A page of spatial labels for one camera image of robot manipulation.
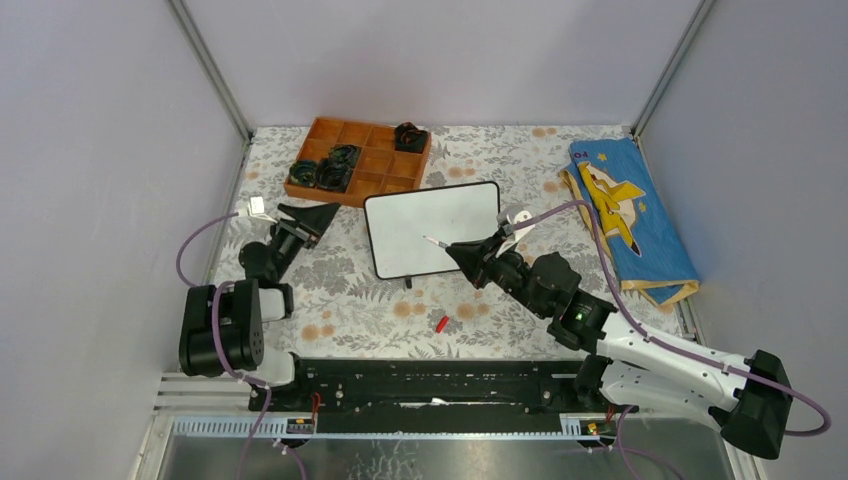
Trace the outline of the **red marker cap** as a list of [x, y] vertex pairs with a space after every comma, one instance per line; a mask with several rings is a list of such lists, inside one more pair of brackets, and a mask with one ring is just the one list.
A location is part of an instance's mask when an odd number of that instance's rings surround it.
[[436, 325], [435, 331], [436, 331], [437, 333], [441, 333], [441, 332], [445, 329], [445, 327], [446, 327], [446, 325], [448, 324], [449, 320], [450, 320], [450, 318], [449, 318], [448, 316], [443, 316], [443, 317], [440, 319], [440, 321], [438, 322], [438, 324]]

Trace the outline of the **small black-framed whiteboard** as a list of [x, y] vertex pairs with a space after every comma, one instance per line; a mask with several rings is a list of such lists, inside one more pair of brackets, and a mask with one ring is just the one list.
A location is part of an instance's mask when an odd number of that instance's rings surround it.
[[424, 239], [476, 241], [497, 229], [500, 187], [494, 181], [373, 195], [364, 214], [374, 273], [380, 280], [453, 272], [457, 264]]

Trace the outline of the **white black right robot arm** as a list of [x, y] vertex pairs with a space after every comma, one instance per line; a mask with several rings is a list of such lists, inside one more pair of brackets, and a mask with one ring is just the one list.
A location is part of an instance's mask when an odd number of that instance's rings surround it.
[[608, 403], [661, 410], [720, 434], [767, 460], [779, 457], [792, 398], [783, 362], [758, 350], [745, 357], [631, 325], [612, 303], [579, 286], [559, 253], [528, 264], [498, 236], [446, 246], [476, 288], [493, 283], [541, 319], [557, 343], [587, 353], [573, 386], [575, 402], [597, 412]]

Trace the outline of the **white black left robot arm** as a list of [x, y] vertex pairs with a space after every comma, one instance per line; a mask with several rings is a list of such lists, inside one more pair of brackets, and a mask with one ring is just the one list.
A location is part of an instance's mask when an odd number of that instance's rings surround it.
[[[189, 235], [175, 259], [177, 276], [188, 287], [178, 342], [184, 374], [209, 378], [227, 374], [256, 389], [272, 389], [272, 398], [288, 411], [307, 404], [311, 387], [295, 374], [294, 355], [285, 356], [274, 379], [255, 376], [265, 356], [263, 323], [292, 316], [294, 290], [283, 277], [301, 251], [317, 246], [339, 209], [338, 203], [279, 204], [283, 216], [273, 219], [263, 209], [250, 206], [211, 220]], [[219, 285], [189, 280], [182, 258], [191, 241], [217, 223], [237, 218], [270, 223], [267, 241], [251, 241], [239, 250], [238, 263], [245, 277]]]

